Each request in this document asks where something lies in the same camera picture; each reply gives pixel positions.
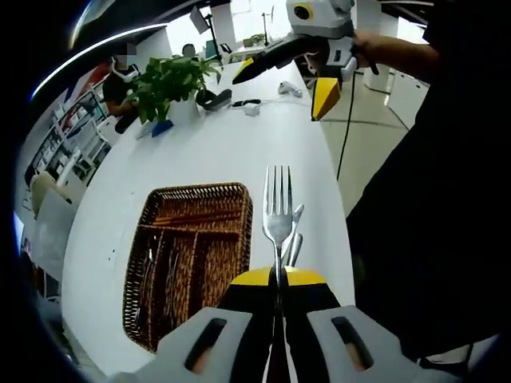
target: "black cable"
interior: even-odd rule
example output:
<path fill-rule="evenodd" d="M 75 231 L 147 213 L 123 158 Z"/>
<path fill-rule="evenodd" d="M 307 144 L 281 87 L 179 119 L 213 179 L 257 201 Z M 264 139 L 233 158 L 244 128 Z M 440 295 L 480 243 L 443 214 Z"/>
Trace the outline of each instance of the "black cable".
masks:
<path fill-rule="evenodd" d="M 346 134 L 344 135 L 343 148 L 341 149 L 341 157 L 339 158 L 339 166 L 337 167 L 337 180 L 339 180 L 339 175 L 341 174 L 341 165 L 343 164 L 344 149 L 346 148 L 346 142 L 348 140 L 348 133 L 350 132 L 351 112 L 353 112 L 353 101 L 355 99 L 355 77 L 356 77 L 356 75 L 353 73 L 353 81 L 351 82 L 350 111 L 348 112 L 348 122 L 346 124 Z"/>

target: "woven cutlery basket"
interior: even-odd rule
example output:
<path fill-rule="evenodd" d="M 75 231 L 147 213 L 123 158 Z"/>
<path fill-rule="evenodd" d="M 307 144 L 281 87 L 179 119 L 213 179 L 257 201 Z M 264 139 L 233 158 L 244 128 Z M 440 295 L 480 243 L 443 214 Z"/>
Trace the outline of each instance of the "woven cutlery basket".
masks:
<path fill-rule="evenodd" d="M 242 184 L 157 189 L 133 238 L 122 323 L 128 337 L 155 352 L 163 336 L 248 270 L 252 201 Z"/>

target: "potted plant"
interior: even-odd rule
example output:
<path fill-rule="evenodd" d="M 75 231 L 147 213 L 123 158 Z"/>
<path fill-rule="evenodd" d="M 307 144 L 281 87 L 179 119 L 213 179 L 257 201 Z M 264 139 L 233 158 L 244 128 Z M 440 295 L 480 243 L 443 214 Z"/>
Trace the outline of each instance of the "potted plant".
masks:
<path fill-rule="evenodd" d="M 197 110 L 195 93 L 206 89 L 204 75 L 209 76 L 210 73 L 216 74 L 217 82 L 220 80 L 220 73 L 211 67 L 210 61 L 178 55 L 172 58 L 151 57 L 145 73 L 134 80 L 136 89 L 129 96 L 130 100 L 138 103 L 141 123 L 165 121 L 169 118 L 169 109 L 189 109 L 191 106 Z"/>

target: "office floor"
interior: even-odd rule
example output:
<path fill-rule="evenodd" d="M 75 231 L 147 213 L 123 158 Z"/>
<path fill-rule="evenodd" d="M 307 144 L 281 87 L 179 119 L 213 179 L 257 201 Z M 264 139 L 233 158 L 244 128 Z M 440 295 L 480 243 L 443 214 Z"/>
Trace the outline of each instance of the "office floor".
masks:
<path fill-rule="evenodd" d="M 357 203 L 370 178 L 407 133 L 402 122 L 385 106 L 385 98 L 385 93 L 370 90 L 363 84 L 362 75 L 356 75 L 352 122 L 339 177 L 346 215 Z M 341 99 L 322 122 L 336 172 L 347 123 L 328 121 L 346 120 L 350 100 L 351 82 L 343 85 Z"/>

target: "silver fork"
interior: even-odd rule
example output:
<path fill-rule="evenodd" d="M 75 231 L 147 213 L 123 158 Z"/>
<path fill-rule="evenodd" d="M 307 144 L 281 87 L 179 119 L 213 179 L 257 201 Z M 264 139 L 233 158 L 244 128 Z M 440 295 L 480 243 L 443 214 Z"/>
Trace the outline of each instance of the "silver fork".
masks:
<path fill-rule="evenodd" d="M 280 290 L 282 268 L 282 245 L 291 234 L 293 219 L 293 199 L 291 194 L 291 172 L 287 167 L 287 205 L 284 206 L 283 167 L 280 167 L 280 198 L 277 206 L 277 167 L 273 168 L 273 188 L 271 204 L 270 200 L 270 168 L 266 169 L 266 181 L 264 182 L 263 197 L 263 233 L 273 242 L 275 250 L 275 274 L 277 289 Z"/>

